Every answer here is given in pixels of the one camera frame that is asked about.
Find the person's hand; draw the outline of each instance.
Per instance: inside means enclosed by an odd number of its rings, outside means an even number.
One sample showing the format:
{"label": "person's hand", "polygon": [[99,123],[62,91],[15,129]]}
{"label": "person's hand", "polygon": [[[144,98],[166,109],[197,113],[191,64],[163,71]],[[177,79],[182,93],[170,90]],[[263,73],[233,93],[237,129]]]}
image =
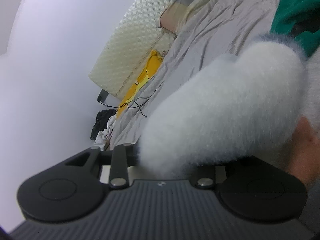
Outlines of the person's hand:
{"label": "person's hand", "polygon": [[292,135],[292,152],[286,172],[297,177],[306,187],[320,174],[320,140],[304,116]]}

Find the plaid pillow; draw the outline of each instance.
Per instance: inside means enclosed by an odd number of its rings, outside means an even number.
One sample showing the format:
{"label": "plaid pillow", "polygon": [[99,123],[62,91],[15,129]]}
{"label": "plaid pillow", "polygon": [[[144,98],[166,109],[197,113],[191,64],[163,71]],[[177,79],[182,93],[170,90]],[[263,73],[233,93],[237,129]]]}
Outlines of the plaid pillow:
{"label": "plaid pillow", "polygon": [[161,15],[157,27],[179,34],[183,25],[210,0],[175,0]]}

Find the white quilted pad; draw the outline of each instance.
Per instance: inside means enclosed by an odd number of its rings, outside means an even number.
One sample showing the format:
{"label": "white quilted pad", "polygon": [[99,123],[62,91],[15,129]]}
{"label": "white quilted pad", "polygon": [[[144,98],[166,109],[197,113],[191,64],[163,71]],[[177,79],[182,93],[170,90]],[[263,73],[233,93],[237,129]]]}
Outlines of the white quilted pad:
{"label": "white quilted pad", "polygon": [[174,34],[157,28],[161,13],[174,0],[135,0],[100,54],[89,77],[123,99],[141,73],[152,49],[168,50]]}

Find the yellow cloth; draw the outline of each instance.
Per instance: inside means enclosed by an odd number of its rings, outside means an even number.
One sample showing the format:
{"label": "yellow cloth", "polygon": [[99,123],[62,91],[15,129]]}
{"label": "yellow cloth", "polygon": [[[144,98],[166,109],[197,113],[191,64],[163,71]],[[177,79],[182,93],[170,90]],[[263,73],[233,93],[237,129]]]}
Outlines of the yellow cloth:
{"label": "yellow cloth", "polygon": [[[122,99],[119,107],[123,106],[124,103],[129,103],[130,101],[134,100],[134,97],[136,96],[139,89],[142,88],[149,81],[149,79],[151,79],[154,76],[154,74],[157,72],[158,68],[160,67],[162,61],[163,61],[163,58],[161,57],[158,51],[152,50],[150,52],[147,63],[145,64],[143,70],[141,71],[135,83],[130,87],[130,89]],[[123,107],[119,108],[117,112],[117,118],[119,118],[122,111],[127,107],[128,105],[126,104]]]}

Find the bed sheet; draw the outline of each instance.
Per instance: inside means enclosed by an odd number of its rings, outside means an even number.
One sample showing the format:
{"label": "bed sheet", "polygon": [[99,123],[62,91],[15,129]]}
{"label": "bed sheet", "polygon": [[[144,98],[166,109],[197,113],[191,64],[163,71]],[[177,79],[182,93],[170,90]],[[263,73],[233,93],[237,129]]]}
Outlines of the bed sheet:
{"label": "bed sheet", "polygon": [[[279,0],[210,0],[183,27],[155,76],[137,94],[143,114],[149,116],[217,56],[237,55],[255,35],[269,32],[278,3]],[[135,143],[147,118],[138,107],[123,111],[113,130],[111,148]]]}

